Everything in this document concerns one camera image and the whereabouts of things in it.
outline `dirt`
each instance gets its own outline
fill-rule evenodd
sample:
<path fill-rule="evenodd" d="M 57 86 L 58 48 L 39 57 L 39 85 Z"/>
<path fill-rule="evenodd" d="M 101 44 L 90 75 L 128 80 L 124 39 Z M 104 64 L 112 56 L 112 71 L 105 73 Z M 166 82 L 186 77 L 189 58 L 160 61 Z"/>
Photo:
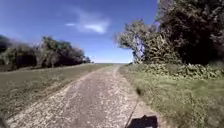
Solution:
<path fill-rule="evenodd" d="M 119 68 L 114 65 L 89 73 L 31 105 L 7 124 L 10 128 L 168 127 L 159 114 L 139 100 Z"/>

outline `tree line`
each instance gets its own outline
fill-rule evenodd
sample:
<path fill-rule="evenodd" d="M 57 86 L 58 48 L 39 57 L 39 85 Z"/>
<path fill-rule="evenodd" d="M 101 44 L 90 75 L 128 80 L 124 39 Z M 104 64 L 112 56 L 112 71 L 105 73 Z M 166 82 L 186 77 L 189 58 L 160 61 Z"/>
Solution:
<path fill-rule="evenodd" d="M 0 35 L 0 66 L 7 67 L 5 70 L 71 66 L 90 62 L 84 51 L 72 47 L 70 42 L 43 37 L 39 46 L 29 46 Z"/>
<path fill-rule="evenodd" d="M 159 0 L 153 25 L 126 24 L 115 38 L 135 62 L 201 64 L 224 61 L 223 0 Z"/>

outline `cloud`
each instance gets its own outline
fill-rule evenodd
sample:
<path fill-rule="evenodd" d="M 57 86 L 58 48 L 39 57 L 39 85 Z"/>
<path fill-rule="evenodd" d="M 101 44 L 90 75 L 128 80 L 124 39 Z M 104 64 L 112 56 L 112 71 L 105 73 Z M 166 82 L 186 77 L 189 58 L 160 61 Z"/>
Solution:
<path fill-rule="evenodd" d="M 66 23 L 65 26 L 76 27 L 80 32 L 105 34 L 110 26 L 110 20 L 101 13 L 88 12 L 80 8 L 73 8 L 71 11 L 77 16 L 77 21 Z"/>
<path fill-rule="evenodd" d="M 65 26 L 76 26 L 75 23 L 66 23 Z"/>

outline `grass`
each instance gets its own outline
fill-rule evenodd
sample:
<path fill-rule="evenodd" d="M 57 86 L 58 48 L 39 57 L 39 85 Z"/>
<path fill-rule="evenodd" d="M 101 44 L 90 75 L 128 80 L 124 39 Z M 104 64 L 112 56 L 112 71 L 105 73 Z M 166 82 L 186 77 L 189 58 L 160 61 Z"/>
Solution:
<path fill-rule="evenodd" d="M 69 82 L 110 64 L 0 73 L 0 117 L 8 119 Z"/>
<path fill-rule="evenodd" d="M 224 78 L 174 78 L 131 68 L 124 66 L 120 72 L 171 125 L 178 128 L 224 126 Z"/>

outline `blue sky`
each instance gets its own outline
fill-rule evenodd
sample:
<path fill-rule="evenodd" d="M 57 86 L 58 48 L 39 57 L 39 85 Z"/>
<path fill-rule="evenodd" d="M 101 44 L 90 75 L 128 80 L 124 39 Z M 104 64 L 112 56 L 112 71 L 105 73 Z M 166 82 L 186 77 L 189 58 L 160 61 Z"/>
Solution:
<path fill-rule="evenodd" d="M 157 0 L 0 0 L 0 34 L 38 44 L 42 36 L 72 42 L 94 62 L 131 62 L 113 41 L 125 23 L 154 22 Z"/>

